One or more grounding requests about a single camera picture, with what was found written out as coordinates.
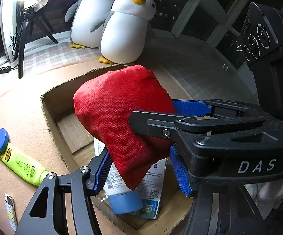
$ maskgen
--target red pouch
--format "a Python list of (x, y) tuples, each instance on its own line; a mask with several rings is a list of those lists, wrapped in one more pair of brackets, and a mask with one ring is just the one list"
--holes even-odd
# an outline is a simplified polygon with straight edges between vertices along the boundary
[(75, 113), (102, 141), (127, 187), (134, 190), (155, 162), (169, 156), (172, 142), (134, 133), (134, 110), (176, 113), (169, 94), (141, 65), (110, 71), (84, 83), (74, 95)]

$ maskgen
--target penguin plush toy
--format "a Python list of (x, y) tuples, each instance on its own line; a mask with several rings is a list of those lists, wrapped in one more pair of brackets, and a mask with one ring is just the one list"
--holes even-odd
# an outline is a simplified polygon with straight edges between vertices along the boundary
[(155, 13), (153, 0), (115, 0), (104, 23), (99, 62), (130, 64), (137, 60)]
[(65, 15), (65, 22), (75, 14), (71, 29), (71, 48), (99, 47), (103, 22), (106, 20), (114, 0), (79, 0)]

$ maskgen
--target blue textured grip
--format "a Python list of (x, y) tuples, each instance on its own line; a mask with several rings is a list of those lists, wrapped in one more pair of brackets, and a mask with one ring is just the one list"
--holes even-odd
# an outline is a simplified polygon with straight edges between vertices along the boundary
[(95, 191), (95, 193), (98, 193), (100, 191), (102, 191), (105, 181), (107, 179), (107, 176), (109, 174), (111, 165), (112, 165), (112, 158), (109, 152), (107, 152), (107, 154), (105, 155), (101, 166), (96, 174), (96, 178), (95, 178), (95, 187), (93, 188), (93, 190)]
[(174, 169), (174, 173), (176, 175), (178, 184), (182, 192), (186, 194), (186, 196), (190, 196), (192, 190), (189, 187), (189, 180), (187, 178), (187, 172), (181, 163), (176, 150), (173, 146), (170, 148), (170, 160)]
[(173, 100), (177, 114), (187, 116), (204, 117), (211, 113), (211, 107), (202, 101), (193, 100)]

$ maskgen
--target white belly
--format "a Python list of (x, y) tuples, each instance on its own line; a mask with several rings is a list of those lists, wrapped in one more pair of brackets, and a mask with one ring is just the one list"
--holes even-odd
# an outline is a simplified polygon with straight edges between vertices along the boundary
[(114, 0), (82, 0), (76, 12), (71, 30), (72, 41), (90, 48), (100, 45), (103, 26), (89, 32), (97, 18), (102, 18), (111, 10)]
[(147, 25), (146, 19), (115, 12), (103, 33), (102, 55), (115, 63), (134, 62), (144, 49)]

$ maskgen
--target light blue cap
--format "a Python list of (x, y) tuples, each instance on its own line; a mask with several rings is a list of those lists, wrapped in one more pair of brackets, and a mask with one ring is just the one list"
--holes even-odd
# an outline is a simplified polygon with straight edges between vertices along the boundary
[(108, 199), (116, 215), (131, 213), (143, 207), (138, 191), (108, 196)]
[(9, 134), (5, 129), (0, 129), (0, 154), (6, 151), (9, 143)]

